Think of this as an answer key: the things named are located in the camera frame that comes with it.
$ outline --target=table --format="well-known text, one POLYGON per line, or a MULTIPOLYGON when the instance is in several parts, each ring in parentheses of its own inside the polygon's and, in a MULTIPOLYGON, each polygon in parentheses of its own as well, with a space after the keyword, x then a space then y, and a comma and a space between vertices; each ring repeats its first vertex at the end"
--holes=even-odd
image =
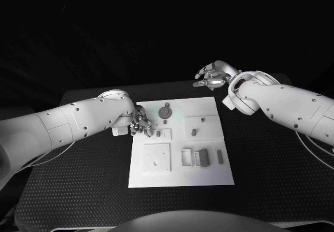
MULTIPOLYGON (((284 74, 274 77, 291 84, 284 74)), ((109 89, 127 91, 134 102, 213 96, 235 185, 128 188, 132 137, 114 137, 108 129, 35 167, 16 211, 20 231, 111 227, 171 210, 222 211, 266 222, 334 222, 334 171, 308 153, 295 132, 274 123, 261 110, 252 116, 230 111, 222 104, 226 87, 212 92, 192 83, 73 90, 63 95, 61 105, 96 97, 109 89)), ((333 157, 302 138, 334 166, 333 157)))

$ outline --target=textured mat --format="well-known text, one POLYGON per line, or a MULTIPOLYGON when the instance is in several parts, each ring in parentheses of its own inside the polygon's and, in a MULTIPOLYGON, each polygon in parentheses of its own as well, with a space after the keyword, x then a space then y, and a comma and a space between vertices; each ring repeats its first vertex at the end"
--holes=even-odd
MULTIPOLYGON (((285 75, 274 77, 291 84, 285 75)), ((187 209, 229 212, 266 222, 334 222, 334 171, 308 153, 294 131, 261 110, 252 116, 230 111, 222 104, 228 87, 212 92, 192 82, 75 90, 62 104, 109 89, 125 90, 134 102, 215 96, 235 186, 127 188, 132 138, 114 137, 108 129, 35 167, 16 212, 20 231, 109 227, 148 214, 187 209)), ((334 158, 302 138, 334 166, 334 158)))

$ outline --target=black mat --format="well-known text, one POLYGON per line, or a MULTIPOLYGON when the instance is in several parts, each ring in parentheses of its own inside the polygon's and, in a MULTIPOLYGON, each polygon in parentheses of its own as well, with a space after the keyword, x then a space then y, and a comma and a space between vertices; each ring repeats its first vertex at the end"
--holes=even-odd
MULTIPOLYGON (((291 84, 285 75, 274 76, 291 84)), ((134 102, 215 96, 235 186, 127 188, 132 137, 114 137, 108 129, 33 169, 16 212, 20 231, 109 227, 140 216, 186 209, 229 212, 266 222, 334 222, 334 171, 311 156, 294 131, 261 110, 252 116, 230 111, 222 104, 228 87, 212 92, 194 88, 192 82, 117 89, 130 93, 134 102)), ((109 89, 71 91, 62 104, 109 89)), ((334 158, 314 146, 312 151, 334 166, 334 158)))

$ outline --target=black background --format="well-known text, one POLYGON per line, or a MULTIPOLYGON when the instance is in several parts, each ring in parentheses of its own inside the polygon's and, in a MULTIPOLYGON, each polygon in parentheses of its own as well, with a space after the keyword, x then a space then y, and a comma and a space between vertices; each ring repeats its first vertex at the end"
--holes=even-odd
POLYGON ((330 6, 109 4, 1 6, 0 108, 42 111, 71 89, 192 80, 217 59, 334 97, 330 6))

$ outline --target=gray object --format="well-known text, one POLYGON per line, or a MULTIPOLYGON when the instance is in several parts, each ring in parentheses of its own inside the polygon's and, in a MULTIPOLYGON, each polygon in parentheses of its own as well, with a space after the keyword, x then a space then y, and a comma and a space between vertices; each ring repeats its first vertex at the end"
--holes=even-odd
POLYGON ((193 131, 192 131, 192 136, 196 136, 196 133, 197 133, 197 130, 193 129, 193 131))
POLYGON ((284 232, 287 230, 248 217, 213 211, 168 211, 124 223, 111 232, 284 232))
POLYGON ((206 149, 200 150, 200 166, 202 167, 209 167, 210 166, 209 154, 207 154, 207 150, 206 149))
POLYGON ((219 164, 223 164, 223 155, 222 155, 222 151, 217 150, 217 161, 219 161, 219 164))
POLYGON ((158 117, 167 119, 170 116, 171 116, 171 109, 168 107, 168 103, 166 103, 166 106, 158 110, 158 117))

